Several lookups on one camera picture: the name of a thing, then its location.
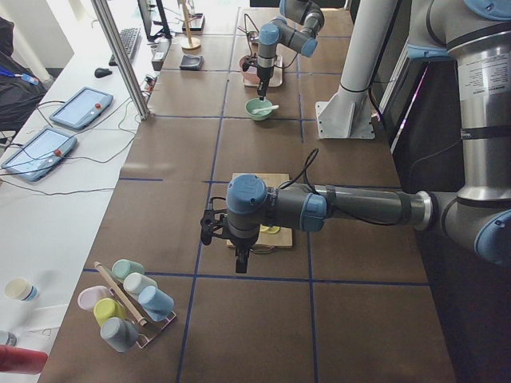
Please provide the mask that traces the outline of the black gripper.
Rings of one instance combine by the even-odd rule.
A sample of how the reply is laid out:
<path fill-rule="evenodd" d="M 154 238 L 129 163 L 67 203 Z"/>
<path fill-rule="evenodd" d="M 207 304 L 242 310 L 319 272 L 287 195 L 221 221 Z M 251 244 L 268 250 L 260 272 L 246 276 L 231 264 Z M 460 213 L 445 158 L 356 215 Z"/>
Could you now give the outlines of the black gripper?
<path fill-rule="evenodd" d="M 256 233 L 247 238 L 240 238 L 233 235 L 230 242 L 236 248 L 236 273 L 246 274 L 248 268 L 248 256 L 251 248 L 256 244 L 259 234 Z"/>
<path fill-rule="evenodd" d="M 259 81 L 260 81 L 260 83 L 258 85 L 258 88 L 257 88 L 258 97 L 262 97 L 262 98 L 266 97 L 267 85 L 269 85 L 269 82 L 270 82 L 270 80 L 273 77 L 273 73 L 274 73 L 274 67 L 273 66 L 271 66 L 271 67 L 263 67 L 263 66 L 259 65 L 257 67 L 257 76 L 258 76 Z"/>

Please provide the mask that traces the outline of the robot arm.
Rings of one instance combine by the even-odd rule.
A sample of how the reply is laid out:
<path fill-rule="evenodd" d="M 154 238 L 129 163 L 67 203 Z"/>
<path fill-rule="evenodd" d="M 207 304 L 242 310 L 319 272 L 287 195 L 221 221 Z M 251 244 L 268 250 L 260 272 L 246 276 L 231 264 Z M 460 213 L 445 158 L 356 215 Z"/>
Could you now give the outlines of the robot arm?
<path fill-rule="evenodd" d="M 244 273 L 262 226 L 317 232 L 329 218 L 433 230 L 488 262 L 510 264 L 510 4 L 413 1 L 407 55 L 455 61 L 455 129 L 398 129 L 392 156 L 403 191 L 314 185 L 304 174 L 269 187 L 253 174 L 229 182 L 221 235 Z"/>
<path fill-rule="evenodd" d="M 323 12 L 313 1 L 281 1 L 279 12 L 280 16 L 264 24 L 259 31 L 256 68 L 257 95 L 261 101 L 273 77 L 278 44 L 311 57 L 318 45 L 317 35 L 324 26 Z"/>

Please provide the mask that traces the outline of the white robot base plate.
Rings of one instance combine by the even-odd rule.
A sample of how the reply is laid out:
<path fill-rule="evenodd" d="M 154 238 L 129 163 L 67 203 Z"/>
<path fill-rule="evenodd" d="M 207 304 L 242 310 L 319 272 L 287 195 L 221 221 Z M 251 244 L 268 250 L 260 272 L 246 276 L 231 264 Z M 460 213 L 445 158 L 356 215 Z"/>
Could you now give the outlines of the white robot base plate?
<path fill-rule="evenodd" d="M 375 138 L 368 91 L 348 92 L 339 88 L 329 101 L 315 103 L 320 139 Z"/>

